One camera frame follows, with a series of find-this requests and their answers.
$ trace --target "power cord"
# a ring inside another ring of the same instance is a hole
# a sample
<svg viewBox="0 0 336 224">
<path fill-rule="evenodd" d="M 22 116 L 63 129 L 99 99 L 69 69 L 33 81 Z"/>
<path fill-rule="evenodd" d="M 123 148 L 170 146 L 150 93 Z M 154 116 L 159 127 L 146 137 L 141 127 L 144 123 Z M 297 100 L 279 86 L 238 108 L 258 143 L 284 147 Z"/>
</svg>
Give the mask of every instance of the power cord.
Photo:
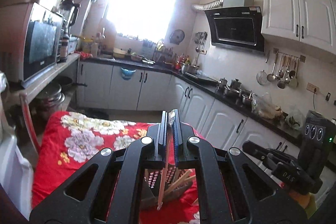
<svg viewBox="0 0 336 224">
<path fill-rule="evenodd" d="M 313 95 L 313 106 L 314 106 L 314 110 L 315 110 L 315 93 L 316 93 L 316 88 L 314 88 L 314 95 Z"/>
</svg>

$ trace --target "blender handle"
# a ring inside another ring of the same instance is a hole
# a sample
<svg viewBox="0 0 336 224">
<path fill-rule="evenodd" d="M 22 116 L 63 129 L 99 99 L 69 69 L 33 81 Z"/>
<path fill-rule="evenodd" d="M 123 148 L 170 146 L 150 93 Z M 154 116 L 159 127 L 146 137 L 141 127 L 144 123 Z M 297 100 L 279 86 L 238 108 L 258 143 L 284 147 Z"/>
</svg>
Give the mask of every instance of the blender handle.
<svg viewBox="0 0 336 224">
<path fill-rule="evenodd" d="M 80 4 L 75 4 L 75 10 L 73 11 L 73 15 L 70 19 L 71 23 L 69 24 L 69 27 L 73 26 L 76 23 L 77 17 L 78 17 L 78 11 L 79 8 L 81 7 Z"/>
</svg>

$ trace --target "microwave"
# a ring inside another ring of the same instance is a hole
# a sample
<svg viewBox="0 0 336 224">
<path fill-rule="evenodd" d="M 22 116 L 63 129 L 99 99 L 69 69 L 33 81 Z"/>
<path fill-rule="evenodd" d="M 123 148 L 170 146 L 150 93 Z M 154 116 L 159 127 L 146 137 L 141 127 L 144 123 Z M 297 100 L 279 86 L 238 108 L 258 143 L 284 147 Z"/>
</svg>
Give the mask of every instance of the microwave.
<svg viewBox="0 0 336 224">
<path fill-rule="evenodd" d="M 211 44 L 263 54 L 265 39 L 261 35 L 263 16 L 260 7 L 228 7 L 205 10 Z"/>
<path fill-rule="evenodd" d="M 37 3 L 0 8 L 0 70 L 8 81 L 23 85 L 56 64 L 62 22 Z"/>
</svg>

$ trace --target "floor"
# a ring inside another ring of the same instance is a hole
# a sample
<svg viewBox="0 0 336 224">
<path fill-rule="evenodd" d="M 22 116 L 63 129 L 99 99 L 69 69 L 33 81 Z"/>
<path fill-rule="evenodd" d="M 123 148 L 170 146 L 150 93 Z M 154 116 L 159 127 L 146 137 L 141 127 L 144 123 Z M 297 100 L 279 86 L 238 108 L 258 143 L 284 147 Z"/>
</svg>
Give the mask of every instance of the floor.
<svg viewBox="0 0 336 224">
<path fill-rule="evenodd" d="M 77 112 L 84 113 L 88 117 L 92 117 L 90 113 L 87 113 L 84 110 L 76 110 Z M 156 123 L 161 122 L 162 112 L 161 111 L 124 111 L 124 110 L 104 110 L 103 113 L 107 114 L 106 116 L 109 117 L 109 120 L 124 120 L 130 122 L 150 122 Z M 43 130 L 37 130 L 36 134 L 38 143 L 41 145 L 42 138 L 43 138 Z M 26 158 L 32 165 L 33 169 L 36 168 L 38 155 L 35 151 L 32 143 L 30 142 L 29 138 L 26 138 L 28 133 L 25 132 L 26 136 L 24 136 L 23 141 L 21 141 L 18 146 L 21 150 L 21 153 L 24 158 Z"/>
</svg>

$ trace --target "shelf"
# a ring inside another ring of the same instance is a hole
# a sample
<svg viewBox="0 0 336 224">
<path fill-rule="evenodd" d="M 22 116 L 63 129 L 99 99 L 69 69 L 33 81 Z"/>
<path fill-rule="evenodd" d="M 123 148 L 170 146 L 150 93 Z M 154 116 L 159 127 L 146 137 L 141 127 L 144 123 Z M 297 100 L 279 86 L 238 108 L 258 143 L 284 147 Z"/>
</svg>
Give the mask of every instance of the shelf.
<svg viewBox="0 0 336 224">
<path fill-rule="evenodd" d="M 69 90 L 64 92 L 65 99 L 64 99 L 64 102 L 62 103 L 62 111 L 66 111 L 68 109 L 68 106 L 76 90 L 77 90 L 77 86 L 74 85 Z"/>
<path fill-rule="evenodd" d="M 50 70 L 43 72 L 36 81 L 34 81 L 28 88 L 22 90 L 11 90 L 8 101 L 6 102 L 6 109 L 12 105 L 20 105 L 20 93 L 27 94 L 28 104 L 51 82 L 58 76 L 62 71 L 68 68 L 72 63 L 79 59 L 80 54 L 70 54 L 68 60 L 65 63 L 58 63 L 53 66 Z"/>
</svg>

